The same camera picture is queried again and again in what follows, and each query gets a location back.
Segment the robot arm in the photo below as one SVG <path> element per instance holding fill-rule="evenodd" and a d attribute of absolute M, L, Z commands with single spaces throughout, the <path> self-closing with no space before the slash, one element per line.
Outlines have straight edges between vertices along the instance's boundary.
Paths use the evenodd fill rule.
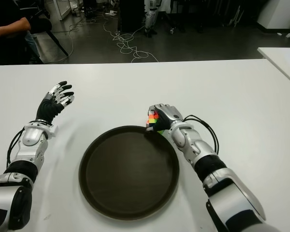
<path fill-rule="evenodd" d="M 57 132 L 57 127 L 51 124 L 52 120 L 74 100 L 73 92 L 63 93 L 72 87 L 66 84 L 66 81 L 60 82 L 46 94 L 36 120 L 19 132 L 15 142 L 19 147 L 17 155 L 0 175 L 0 232 L 19 230 L 30 219 L 33 185 L 43 165 L 48 140 L 55 137 Z"/>
<path fill-rule="evenodd" d="M 265 213 L 258 199 L 193 126 L 183 122 L 174 106 L 158 104 L 149 110 L 157 112 L 159 119 L 147 130 L 169 130 L 171 139 L 203 183 L 209 198 L 206 208 L 219 232 L 278 231 L 265 224 Z"/>

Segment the tangled cable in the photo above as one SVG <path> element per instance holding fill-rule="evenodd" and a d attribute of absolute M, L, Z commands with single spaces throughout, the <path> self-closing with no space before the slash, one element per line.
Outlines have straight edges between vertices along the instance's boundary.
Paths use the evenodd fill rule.
<path fill-rule="evenodd" d="M 122 35 L 114 36 L 109 30 L 105 29 L 106 23 L 107 21 L 103 24 L 103 29 L 106 32 L 110 33 L 110 35 L 113 37 L 113 41 L 119 40 L 119 43 L 117 43 L 117 46 L 120 48 L 120 53 L 131 54 L 133 52 L 134 58 L 132 59 L 131 63 L 133 63 L 135 59 L 147 58 L 150 55 L 156 60 L 156 62 L 159 62 L 153 54 L 149 52 L 138 51 L 137 46 L 133 46 L 133 47 L 129 46 L 129 42 L 131 42 L 134 39 L 134 34 L 138 32 L 139 30 L 143 29 L 145 26 L 142 26 L 141 28 L 137 29 L 133 34 L 122 34 Z"/>
<path fill-rule="evenodd" d="M 62 59 L 59 59 L 59 60 L 55 60 L 55 61 L 48 62 L 46 64 L 58 63 L 58 62 L 63 61 L 66 58 L 68 58 L 69 56 L 72 55 L 72 53 L 74 52 L 74 42 L 73 42 L 73 38 L 71 37 L 70 33 L 71 33 L 71 31 L 79 31 L 80 30 L 79 28 L 80 27 L 83 27 L 85 24 L 103 24 L 103 29 L 106 32 L 110 33 L 110 35 L 113 37 L 113 41 L 119 41 L 117 43 L 117 46 L 120 48 L 120 53 L 122 53 L 122 54 L 131 54 L 131 53 L 133 53 L 133 57 L 134 58 L 132 59 L 131 63 L 133 63 L 136 59 L 148 58 L 149 56 L 152 56 L 156 60 L 156 62 L 159 62 L 157 60 L 157 58 L 153 54 L 151 54 L 149 52 L 145 52 L 145 51 L 139 51 L 137 49 L 137 46 L 132 46 L 131 47 L 129 45 L 129 42 L 131 42 L 134 39 L 134 34 L 136 32 L 138 32 L 138 31 L 140 31 L 141 29 L 143 29 L 144 26 L 142 26 L 141 28 L 139 28 L 138 30 L 136 30 L 133 34 L 128 34 L 127 33 L 127 34 L 122 34 L 122 35 L 116 35 L 116 36 L 114 36 L 109 30 L 107 30 L 105 28 L 105 25 L 109 21 L 109 18 L 111 18 L 111 19 L 116 19 L 116 18 L 114 18 L 114 17 L 105 17 L 104 13 L 101 13 L 101 12 L 96 11 L 96 10 L 92 10 L 92 11 L 98 12 L 97 15 L 100 15 L 100 17 L 97 17 L 97 18 L 91 19 L 91 20 L 86 20 L 85 17 L 83 17 L 79 22 L 70 25 L 69 26 L 69 30 L 67 30 L 67 31 L 55 31 L 55 32 L 53 32 L 53 33 L 67 32 L 68 33 L 68 36 L 70 37 L 71 42 L 72 42 L 72 50 L 68 54 L 68 56 L 66 56 L 66 57 L 64 57 Z M 105 22 L 101 22 L 101 23 L 97 22 L 99 19 L 102 19 L 102 18 L 103 19 L 106 19 L 106 21 Z"/>

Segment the white table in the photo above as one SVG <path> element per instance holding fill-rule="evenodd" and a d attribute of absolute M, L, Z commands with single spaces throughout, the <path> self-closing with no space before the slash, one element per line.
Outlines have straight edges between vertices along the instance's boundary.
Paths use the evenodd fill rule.
<path fill-rule="evenodd" d="M 0 67 L 0 174 L 11 139 L 62 80 L 73 84 L 75 101 L 53 121 L 59 133 L 49 141 L 22 231 L 214 231 L 201 182 L 180 152 L 177 192 L 152 217 L 108 219 L 81 194 L 78 168 L 89 144 L 109 129 L 145 125 L 148 107 L 163 102 L 212 126 L 221 159 L 259 198 L 268 223 L 290 232 L 290 81 L 267 60 Z"/>
<path fill-rule="evenodd" d="M 258 51 L 290 79 L 290 48 L 259 47 Z"/>

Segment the brown tray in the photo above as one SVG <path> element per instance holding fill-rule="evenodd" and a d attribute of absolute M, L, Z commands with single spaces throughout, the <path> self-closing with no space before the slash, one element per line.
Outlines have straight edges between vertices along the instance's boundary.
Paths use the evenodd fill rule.
<path fill-rule="evenodd" d="M 176 189 L 177 155 L 159 133 L 124 126 L 97 138 L 79 168 L 84 197 L 100 213 L 120 220 L 145 218 Z"/>

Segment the black sleeve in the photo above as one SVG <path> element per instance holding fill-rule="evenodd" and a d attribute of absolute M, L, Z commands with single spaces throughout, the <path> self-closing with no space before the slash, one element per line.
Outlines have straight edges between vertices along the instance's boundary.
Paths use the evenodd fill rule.
<path fill-rule="evenodd" d="M 0 0 L 1 14 L 5 25 L 18 21 L 24 16 L 13 0 Z"/>

